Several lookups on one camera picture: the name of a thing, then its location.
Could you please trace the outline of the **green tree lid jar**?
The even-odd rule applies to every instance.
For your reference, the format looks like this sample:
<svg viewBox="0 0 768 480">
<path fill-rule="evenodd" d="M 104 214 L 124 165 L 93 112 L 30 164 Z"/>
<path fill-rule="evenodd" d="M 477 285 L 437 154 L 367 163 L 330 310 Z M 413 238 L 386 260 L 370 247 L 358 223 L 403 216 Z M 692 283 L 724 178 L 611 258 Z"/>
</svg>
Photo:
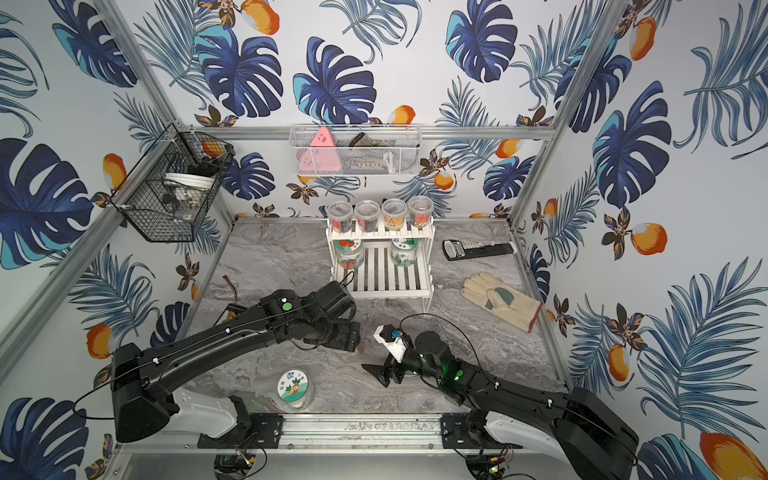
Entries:
<svg viewBox="0 0 768 480">
<path fill-rule="evenodd" d="M 391 241 L 390 258 L 397 267 L 407 268 L 416 262 L 418 240 L 415 238 L 394 238 Z"/>
</svg>

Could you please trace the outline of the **strawberry lid seed jar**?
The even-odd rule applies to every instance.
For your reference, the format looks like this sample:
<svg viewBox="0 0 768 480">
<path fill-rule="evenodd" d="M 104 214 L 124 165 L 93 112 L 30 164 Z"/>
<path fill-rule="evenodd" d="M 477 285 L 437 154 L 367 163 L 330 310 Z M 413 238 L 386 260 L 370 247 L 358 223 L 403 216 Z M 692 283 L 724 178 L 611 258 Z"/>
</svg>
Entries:
<svg viewBox="0 0 768 480">
<path fill-rule="evenodd" d="M 359 268 L 365 260 L 363 241 L 360 239 L 342 239 L 333 242 L 336 263 L 345 270 Z"/>
</svg>

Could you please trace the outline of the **clear lidless jar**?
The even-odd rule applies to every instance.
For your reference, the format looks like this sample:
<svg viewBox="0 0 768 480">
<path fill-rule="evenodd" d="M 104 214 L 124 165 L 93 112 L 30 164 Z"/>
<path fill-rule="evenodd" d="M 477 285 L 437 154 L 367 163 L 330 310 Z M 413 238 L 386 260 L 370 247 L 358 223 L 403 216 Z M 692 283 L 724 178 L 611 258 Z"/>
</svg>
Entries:
<svg viewBox="0 0 768 480">
<path fill-rule="evenodd" d="M 352 230 L 353 206 L 347 201 L 336 201 L 326 207 L 327 218 L 331 230 L 336 233 L 347 233 Z"/>
<path fill-rule="evenodd" d="M 380 206 L 372 200 L 360 201 L 354 207 L 354 217 L 357 230 L 363 233 L 372 233 L 378 230 Z"/>
</svg>

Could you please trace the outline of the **white slatted wooden shelf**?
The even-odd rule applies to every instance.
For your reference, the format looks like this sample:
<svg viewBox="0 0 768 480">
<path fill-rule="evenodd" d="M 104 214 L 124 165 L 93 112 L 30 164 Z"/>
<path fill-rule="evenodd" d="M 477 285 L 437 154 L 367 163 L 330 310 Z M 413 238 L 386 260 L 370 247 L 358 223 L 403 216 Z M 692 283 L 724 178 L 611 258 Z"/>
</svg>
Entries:
<svg viewBox="0 0 768 480">
<path fill-rule="evenodd" d="M 331 255 L 331 279 L 344 284 L 355 299 L 418 301 L 420 311 L 429 310 L 434 296 L 430 264 L 435 238 L 433 220 L 423 229 L 406 224 L 400 231 L 386 231 L 384 220 L 380 218 L 376 232 L 360 232 L 356 224 L 353 224 L 352 230 L 343 234 L 332 231 L 328 222 L 325 233 Z M 418 240 L 417 258 L 412 266 L 402 268 L 393 264 L 390 249 L 394 238 Z M 359 268 L 345 270 L 336 263 L 333 242 L 342 239 L 363 241 L 365 260 Z"/>
</svg>

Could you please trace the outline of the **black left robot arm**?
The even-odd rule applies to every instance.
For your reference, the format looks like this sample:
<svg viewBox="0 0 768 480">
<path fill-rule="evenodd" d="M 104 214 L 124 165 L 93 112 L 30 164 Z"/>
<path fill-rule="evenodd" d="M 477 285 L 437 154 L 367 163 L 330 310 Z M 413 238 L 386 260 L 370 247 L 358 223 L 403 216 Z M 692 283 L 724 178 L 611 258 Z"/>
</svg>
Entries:
<svg viewBox="0 0 768 480">
<path fill-rule="evenodd" d="M 254 439 L 258 429 L 244 401 L 185 390 L 187 382 L 257 349 L 303 342 L 352 352 L 360 342 L 356 303 L 332 281 L 301 297 L 280 289 L 234 319 L 167 345 L 141 350 L 130 343 L 113 354 L 114 428 L 120 443 L 161 431 L 197 433 L 202 444 L 231 448 Z"/>
</svg>

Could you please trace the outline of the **carrot lid seed jar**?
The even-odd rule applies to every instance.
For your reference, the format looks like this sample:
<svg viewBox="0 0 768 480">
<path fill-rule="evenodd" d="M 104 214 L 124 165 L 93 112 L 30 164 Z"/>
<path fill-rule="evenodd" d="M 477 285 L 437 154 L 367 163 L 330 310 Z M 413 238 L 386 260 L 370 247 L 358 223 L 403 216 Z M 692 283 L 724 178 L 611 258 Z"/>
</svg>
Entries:
<svg viewBox="0 0 768 480">
<path fill-rule="evenodd" d="M 293 409 L 308 407 L 315 395 L 315 384 L 301 369 L 286 371 L 279 379 L 277 393 L 280 400 Z"/>
</svg>

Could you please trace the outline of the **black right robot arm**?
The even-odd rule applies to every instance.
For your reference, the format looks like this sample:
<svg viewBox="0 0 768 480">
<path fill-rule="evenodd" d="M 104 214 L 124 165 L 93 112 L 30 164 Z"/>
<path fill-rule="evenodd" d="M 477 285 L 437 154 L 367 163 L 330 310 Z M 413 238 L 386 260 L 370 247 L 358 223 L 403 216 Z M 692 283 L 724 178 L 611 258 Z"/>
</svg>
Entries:
<svg viewBox="0 0 768 480">
<path fill-rule="evenodd" d="M 571 391 L 537 390 L 485 372 L 453 355 L 434 331 L 412 340 L 393 325 L 374 331 L 388 356 L 383 364 L 365 364 L 385 387 L 419 376 L 459 406 L 485 418 L 499 414 L 549 436 L 582 479 L 628 479 L 637 463 L 639 439 L 634 430 L 598 396 L 575 387 Z"/>
</svg>

